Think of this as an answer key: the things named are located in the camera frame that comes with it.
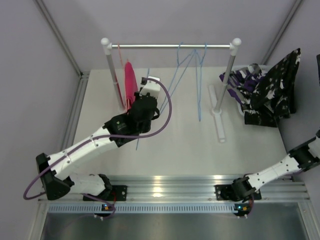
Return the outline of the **blue hanger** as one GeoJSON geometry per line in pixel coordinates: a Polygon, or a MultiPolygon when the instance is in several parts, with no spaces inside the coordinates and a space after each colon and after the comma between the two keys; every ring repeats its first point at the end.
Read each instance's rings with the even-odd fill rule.
{"type": "Polygon", "coordinates": [[[194,50],[195,57],[195,81],[196,81],[196,104],[197,104],[197,114],[198,121],[202,120],[202,79],[203,79],[203,64],[207,54],[207,44],[204,44],[203,54],[200,55],[198,50],[194,50]]]}
{"type": "MultiPolygon", "coordinates": [[[[149,73],[150,73],[150,68],[147,69],[146,77],[149,76],[149,73]]],[[[140,141],[140,139],[138,139],[137,142],[136,142],[136,147],[135,147],[135,150],[136,150],[136,151],[138,150],[138,147],[139,147],[139,141],[140,141]]]]}
{"type": "MultiPolygon", "coordinates": [[[[192,50],[182,61],[180,61],[179,51],[180,51],[180,48],[181,48],[181,46],[182,46],[183,44],[184,44],[184,42],[182,41],[182,42],[178,45],[177,50],[176,50],[176,69],[175,69],[175,72],[174,72],[174,74],[173,74],[173,77],[172,77],[172,79],[171,79],[171,81],[170,81],[169,87],[167,88],[168,93],[170,92],[170,90],[171,90],[171,88],[172,88],[172,85],[173,85],[173,83],[174,83],[174,80],[175,80],[175,78],[176,78],[176,75],[177,75],[177,73],[178,73],[178,70],[179,70],[180,66],[181,66],[186,60],[188,60],[188,59],[191,60],[192,57],[193,57],[193,55],[194,55],[194,50],[192,50]]],[[[165,107],[166,107],[167,99],[168,99],[167,97],[164,98],[164,100],[163,100],[163,102],[162,102],[162,104],[161,104],[161,106],[160,106],[160,113],[162,113],[162,112],[164,111],[164,109],[165,109],[165,107]]]]}

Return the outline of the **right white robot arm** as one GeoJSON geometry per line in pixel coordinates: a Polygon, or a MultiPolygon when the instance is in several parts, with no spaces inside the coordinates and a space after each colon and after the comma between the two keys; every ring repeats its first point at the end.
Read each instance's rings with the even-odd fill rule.
{"type": "Polygon", "coordinates": [[[260,188],[282,176],[306,172],[320,165],[320,132],[315,137],[300,144],[288,152],[278,163],[256,173],[235,179],[230,185],[231,200],[247,201],[260,188]]]}

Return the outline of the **pink trousers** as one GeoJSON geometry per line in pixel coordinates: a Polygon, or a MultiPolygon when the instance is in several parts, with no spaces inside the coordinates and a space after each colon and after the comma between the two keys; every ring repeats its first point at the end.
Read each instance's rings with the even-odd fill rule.
{"type": "Polygon", "coordinates": [[[135,92],[138,91],[136,75],[129,61],[127,61],[124,66],[124,86],[126,109],[129,110],[135,101],[135,92]]]}

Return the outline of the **black camouflage trousers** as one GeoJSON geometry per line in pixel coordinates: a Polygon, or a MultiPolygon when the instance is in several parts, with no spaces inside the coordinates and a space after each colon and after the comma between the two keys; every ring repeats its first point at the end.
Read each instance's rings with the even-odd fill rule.
{"type": "Polygon", "coordinates": [[[242,106],[245,125],[276,128],[280,119],[296,112],[294,87],[300,60],[297,48],[263,76],[242,106]]]}

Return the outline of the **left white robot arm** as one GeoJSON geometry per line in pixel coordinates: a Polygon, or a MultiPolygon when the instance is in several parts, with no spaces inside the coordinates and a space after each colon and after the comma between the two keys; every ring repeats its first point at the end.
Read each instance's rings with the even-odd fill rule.
{"type": "Polygon", "coordinates": [[[134,96],[135,101],[127,112],[112,117],[89,137],[59,153],[41,153],[36,157],[48,200],[54,201],[67,194],[84,194],[84,201],[90,201],[90,197],[107,200],[112,196],[113,187],[105,174],[83,175],[75,170],[150,131],[151,122],[160,116],[158,95],[136,92],[134,96]]]}

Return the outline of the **pink hanger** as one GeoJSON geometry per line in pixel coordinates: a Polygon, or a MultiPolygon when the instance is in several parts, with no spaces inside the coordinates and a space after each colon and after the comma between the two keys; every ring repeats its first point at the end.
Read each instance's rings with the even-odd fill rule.
{"type": "Polygon", "coordinates": [[[122,73],[123,73],[124,107],[125,107],[125,110],[127,111],[128,103],[127,103],[127,91],[126,91],[126,72],[125,72],[125,64],[124,64],[122,53],[121,53],[121,47],[119,43],[117,43],[117,49],[118,49],[118,55],[119,55],[122,73]]]}

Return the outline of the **purple camouflage trousers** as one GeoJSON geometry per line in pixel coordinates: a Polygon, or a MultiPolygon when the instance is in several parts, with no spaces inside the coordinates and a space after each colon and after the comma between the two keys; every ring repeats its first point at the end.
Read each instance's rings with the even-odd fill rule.
{"type": "Polygon", "coordinates": [[[240,105],[248,104],[256,86],[270,69],[270,66],[256,63],[233,67],[227,80],[226,90],[240,105]]]}

